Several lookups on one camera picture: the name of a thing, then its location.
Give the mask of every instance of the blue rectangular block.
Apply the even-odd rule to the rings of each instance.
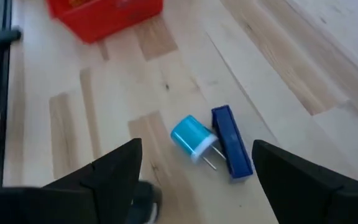
[[[232,182],[252,175],[254,171],[229,105],[212,109],[212,127],[222,145]]]

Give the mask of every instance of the floor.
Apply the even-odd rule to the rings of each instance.
[[[257,175],[194,165],[169,133],[230,105],[248,153],[263,139],[358,180],[358,66],[293,4],[165,0],[161,15],[82,44],[42,0],[15,0],[4,185],[43,186],[141,137],[160,223],[277,223]]]

